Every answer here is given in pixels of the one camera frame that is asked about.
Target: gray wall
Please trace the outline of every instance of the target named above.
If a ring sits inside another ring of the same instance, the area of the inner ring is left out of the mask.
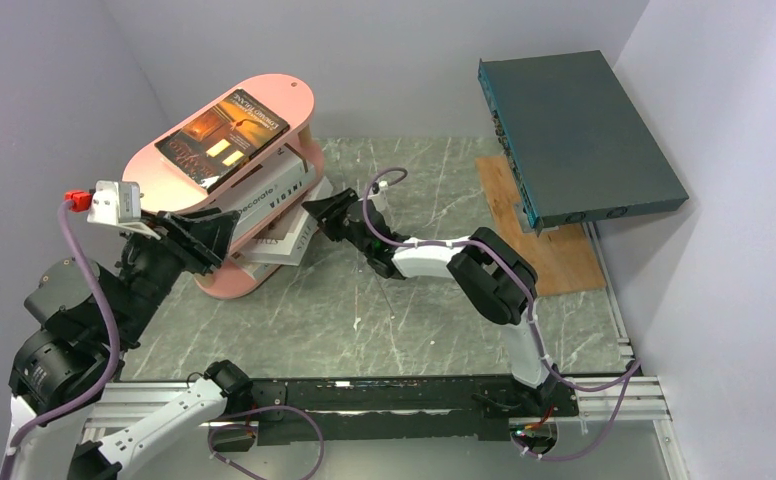
[[[629,333],[692,478],[776,479],[776,1],[652,0],[615,69],[692,197],[602,225]]]
[[[176,123],[267,72],[314,89],[314,132],[492,135],[486,60],[602,50],[613,63],[647,0],[105,0]]]
[[[37,329],[23,299],[69,255],[55,217],[62,194],[119,178],[167,125],[98,0],[0,1],[0,459],[11,361]],[[89,253],[113,263],[119,238],[74,224]]]

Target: dark gray metal panel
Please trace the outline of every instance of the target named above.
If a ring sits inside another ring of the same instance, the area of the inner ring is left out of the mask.
[[[688,194],[602,53],[481,62],[535,213],[545,227],[674,210]]]
[[[550,452],[565,454],[590,443],[602,422],[590,424],[583,436],[577,422],[560,425],[560,443]],[[240,480],[241,473],[209,460],[205,431],[200,429],[153,460],[139,479]],[[227,454],[265,478],[300,478],[317,458],[315,442],[284,447],[256,447]],[[525,480],[603,479],[661,480],[667,469],[653,423],[620,422],[597,450],[583,459],[550,463],[522,458],[508,442],[480,442],[474,438],[364,440],[327,442],[323,466],[315,480]]]

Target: black box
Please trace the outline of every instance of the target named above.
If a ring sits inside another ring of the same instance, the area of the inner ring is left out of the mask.
[[[688,199],[599,51],[480,60],[479,83],[537,232]]]

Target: marble surface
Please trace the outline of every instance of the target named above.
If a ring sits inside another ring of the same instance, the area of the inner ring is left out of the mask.
[[[474,158],[500,153],[495,139],[322,140],[336,191],[389,166],[409,178],[386,190],[388,224],[419,238],[493,228]],[[539,322],[550,354],[569,373],[618,372],[623,361],[605,290],[544,297]],[[253,377],[444,375],[508,372],[497,326],[454,282],[384,280],[349,244],[314,238],[299,267],[282,267],[243,298],[206,296],[184,275],[123,379],[181,379],[227,358]]]

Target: black wire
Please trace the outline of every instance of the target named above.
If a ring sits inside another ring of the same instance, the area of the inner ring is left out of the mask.
[[[188,374],[188,378],[185,379],[185,384],[188,385],[188,388],[191,388],[191,377],[194,375],[202,376],[202,373],[200,372],[191,372]]]
[[[478,393],[472,393],[470,394],[470,398],[476,400],[477,402],[484,403],[485,405],[488,405],[489,407],[499,408],[501,410],[517,410],[521,406],[520,405],[505,405],[503,403],[497,403],[494,400],[491,400],[488,397],[483,397],[482,395]]]

